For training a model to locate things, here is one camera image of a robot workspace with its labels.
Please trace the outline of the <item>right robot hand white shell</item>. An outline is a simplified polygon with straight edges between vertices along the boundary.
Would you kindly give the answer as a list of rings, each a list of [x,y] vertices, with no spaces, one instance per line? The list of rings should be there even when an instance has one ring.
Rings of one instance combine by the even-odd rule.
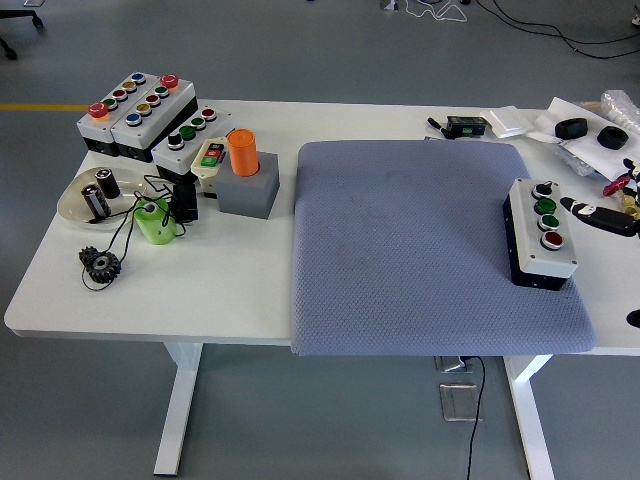
[[[631,180],[634,180],[636,184],[639,183],[639,166],[629,158],[623,160],[623,165],[628,172],[605,186],[604,196],[610,196],[616,192],[624,193]],[[639,219],[625,211],[615,211],[578,202],[570,197],[562,197],[560,204],[577,219],[597,229],[624,237],[633,237],[639,234]]]

